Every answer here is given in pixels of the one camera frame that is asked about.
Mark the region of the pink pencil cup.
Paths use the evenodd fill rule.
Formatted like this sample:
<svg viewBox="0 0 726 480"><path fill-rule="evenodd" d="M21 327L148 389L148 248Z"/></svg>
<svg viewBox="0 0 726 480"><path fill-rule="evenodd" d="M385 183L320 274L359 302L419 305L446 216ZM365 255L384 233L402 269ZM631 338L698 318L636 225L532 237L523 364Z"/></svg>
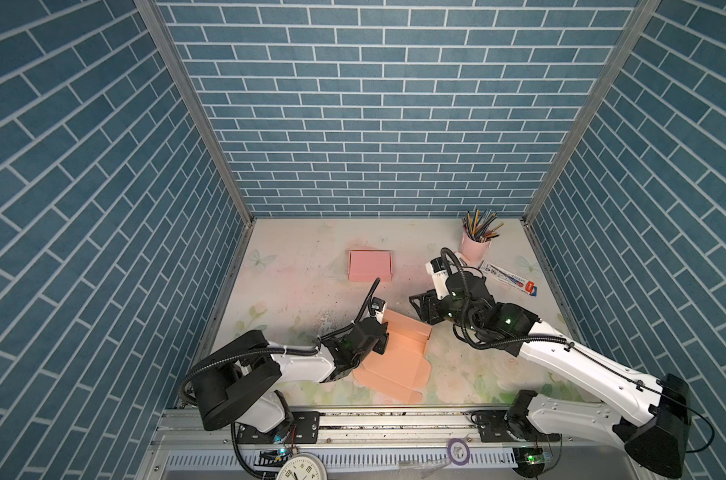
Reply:
<svg viewBox="0 0 726 480"><path fill-rule="evenodd" d="M479 265L488 252L493 240L476 241L464 233L459 247L459 253L469 265Z"/></svg>

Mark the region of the purple tape roll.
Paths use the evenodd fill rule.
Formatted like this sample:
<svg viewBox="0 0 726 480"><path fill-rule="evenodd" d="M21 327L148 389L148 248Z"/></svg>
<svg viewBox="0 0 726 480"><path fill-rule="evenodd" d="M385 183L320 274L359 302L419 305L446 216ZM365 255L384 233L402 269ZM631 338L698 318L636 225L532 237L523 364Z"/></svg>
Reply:
<svg viewBox="0 0 726 480"><path fill-rule="evenodd" d="M471 459L469 444L460 438L450 439L447 444L447 456L452 465L467 465Z"/></svg>

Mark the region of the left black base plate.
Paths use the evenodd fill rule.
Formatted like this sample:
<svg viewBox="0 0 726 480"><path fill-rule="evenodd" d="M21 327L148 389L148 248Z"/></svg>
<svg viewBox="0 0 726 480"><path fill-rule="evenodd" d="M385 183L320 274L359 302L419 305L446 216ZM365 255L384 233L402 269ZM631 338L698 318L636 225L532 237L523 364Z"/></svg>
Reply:
<svg viewBox="0 0 726 480"><path fill-rule="evenodd" d="M316 444L320 429L319 411L295 411L293 421L282 422L268 433L252 426L238 426L236 439L245 445Z"/></svg>

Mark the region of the white round clock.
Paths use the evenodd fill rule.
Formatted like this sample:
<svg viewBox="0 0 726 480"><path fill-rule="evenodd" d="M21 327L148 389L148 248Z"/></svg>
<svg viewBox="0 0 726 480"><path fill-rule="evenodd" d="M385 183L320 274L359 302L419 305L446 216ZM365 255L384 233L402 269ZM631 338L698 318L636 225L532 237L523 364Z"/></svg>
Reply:
<svg viewBox="0 0 726 480"><path fill-rule="evenodd" d="M276 480L327 480L328 473L319 457L301 453L291 457L279 470Z"/></svg>

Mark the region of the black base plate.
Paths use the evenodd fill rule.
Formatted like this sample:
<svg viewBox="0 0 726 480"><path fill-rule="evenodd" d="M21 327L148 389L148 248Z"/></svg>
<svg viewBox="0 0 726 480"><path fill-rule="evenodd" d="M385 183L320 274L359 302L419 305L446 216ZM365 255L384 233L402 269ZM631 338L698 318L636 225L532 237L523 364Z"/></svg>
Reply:
<svg viewBox="0 0 726 480"><path fill-rule="evenodd" d="M559 442L560 434L544 434L519 414L505 410L476 410L469 414L469 420L478 430L483 443L498 442Z"/></svg>
<svg viewBox="0 0 726 480"><path fill-rule="evenodd" d="M238 426L236 439L245 445L316 444L320 429L319 411L295 411L293 421L282 422L268 433L252 426Z"/></svg>

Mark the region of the coloured pencils bundle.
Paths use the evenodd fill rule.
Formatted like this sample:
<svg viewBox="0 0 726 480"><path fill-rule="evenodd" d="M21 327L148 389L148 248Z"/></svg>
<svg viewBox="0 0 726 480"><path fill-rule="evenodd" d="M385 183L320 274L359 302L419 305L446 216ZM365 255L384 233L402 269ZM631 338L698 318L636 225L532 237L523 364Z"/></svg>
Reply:
<svg viewBox="0 0 726 480"><path fill-rule="evenodd" d="M491 210L468 211L462 217L464 233L478 243L487 243L500 235L505 223L498 219L496 212Z"/></svg>

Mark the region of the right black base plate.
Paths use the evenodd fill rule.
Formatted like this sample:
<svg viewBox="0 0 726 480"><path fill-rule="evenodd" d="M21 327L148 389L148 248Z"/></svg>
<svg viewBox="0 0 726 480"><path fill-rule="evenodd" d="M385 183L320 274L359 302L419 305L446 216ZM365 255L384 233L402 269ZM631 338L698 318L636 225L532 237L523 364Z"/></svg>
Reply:
<svg viewBox="0 0 726 480"><path fill-rule="evenodd" d="M505 410L476 410L469 414L469 420L478 430L483 443L498 442L559 442L560 434L544 434L519 414Z"/></svg>

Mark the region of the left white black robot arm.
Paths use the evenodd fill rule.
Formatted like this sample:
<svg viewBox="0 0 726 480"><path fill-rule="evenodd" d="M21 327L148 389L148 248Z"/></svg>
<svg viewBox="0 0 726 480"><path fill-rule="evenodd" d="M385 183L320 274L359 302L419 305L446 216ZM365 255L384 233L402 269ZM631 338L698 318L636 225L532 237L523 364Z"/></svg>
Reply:
<svg viewBox="0 0 726 480"><path fill-rule="evenodd" d="M383 354L388 341L387 325L375 316L320 337L312 348L279 345L251 330L194 365L177 393L198 408L207 431L237 424L280 440L294 415L279 384L339 381L371 353Z"/></svg>

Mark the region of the aluminium mounting rail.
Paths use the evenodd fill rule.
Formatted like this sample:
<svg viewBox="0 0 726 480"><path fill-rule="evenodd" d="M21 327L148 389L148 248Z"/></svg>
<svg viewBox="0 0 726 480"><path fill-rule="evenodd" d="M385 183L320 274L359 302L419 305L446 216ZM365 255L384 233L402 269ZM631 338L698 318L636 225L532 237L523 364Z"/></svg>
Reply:
<svg viewBox="0 0 726 480"><path fill-rule="evenodd" d="M469 414L476 410L492 409L525 416L539 432L560 434L561 441L565 443L577 440L619 449L623 447L623 442L613 431L613 427L620 423L617 412L596 403L554 401L550 398L544 398L529 407L512 408L493 405L300 407L295 411L320 412L320 429L316 444L296 445L318 448L419 448L440 446L451 438L461 438L471 444L516 446L556 443L483 443L477 428L469 420Z"/></svg>

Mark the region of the pink paper box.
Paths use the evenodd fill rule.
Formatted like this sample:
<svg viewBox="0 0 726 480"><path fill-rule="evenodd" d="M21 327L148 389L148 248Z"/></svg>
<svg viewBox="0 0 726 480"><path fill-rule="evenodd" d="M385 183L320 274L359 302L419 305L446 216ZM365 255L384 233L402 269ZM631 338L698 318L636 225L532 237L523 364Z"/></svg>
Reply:
<svg viewBox="0 0 726 480"><path fill-rule="evenodd" d="M351 282L381 282L393 279L392 253L385 250L351 250L348 257L348 280Z"/></svg>

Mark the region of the orange paper box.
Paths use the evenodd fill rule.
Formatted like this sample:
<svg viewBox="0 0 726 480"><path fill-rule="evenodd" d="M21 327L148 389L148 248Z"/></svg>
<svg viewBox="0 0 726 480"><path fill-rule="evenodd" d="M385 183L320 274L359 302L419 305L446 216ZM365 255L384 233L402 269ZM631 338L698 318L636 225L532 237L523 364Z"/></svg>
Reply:
<svg viewBox="0 0 726 480"><path fill-rule="evenodd" d="M420 403L432 372L425 356L432 327L389 309L383 321L389 334L385 353L371 353L353 371L354 380L401 403Z"/></svg>

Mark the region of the white toothpaste tube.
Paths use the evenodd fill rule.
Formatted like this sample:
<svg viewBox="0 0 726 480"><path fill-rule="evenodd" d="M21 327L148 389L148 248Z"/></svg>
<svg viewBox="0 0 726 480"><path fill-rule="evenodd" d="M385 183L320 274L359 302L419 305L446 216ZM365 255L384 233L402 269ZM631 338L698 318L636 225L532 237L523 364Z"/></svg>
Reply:
<svg viewBox="0 0 726 480"><path fill-rule="evenodd" d="M537 285L524 277L514 274L504 268L493 263L483 260L480 264L480 270L488 277L493 277L501 283L505 283L528 296L536 297L538 293Z"/></svg>

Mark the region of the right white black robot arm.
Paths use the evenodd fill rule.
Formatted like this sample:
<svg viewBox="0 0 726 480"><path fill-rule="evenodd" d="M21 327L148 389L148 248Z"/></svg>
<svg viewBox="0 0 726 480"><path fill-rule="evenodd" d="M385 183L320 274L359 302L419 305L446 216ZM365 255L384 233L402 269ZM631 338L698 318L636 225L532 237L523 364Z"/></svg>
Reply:
<svg viewBox="0 0 726 480"><path fill-rule="evenodd" d="M558 400L523 389L507 410L508 432L523 441L575 436L617 447L641 467L670 479L683 475L692 418L682 378L654 377L608 359L560 332L534 312L502 303L475 269L454 271L436 258L426 265L433 289L409 301L420 321L449 321L459 341L540 365L595 396Z"/></svg>

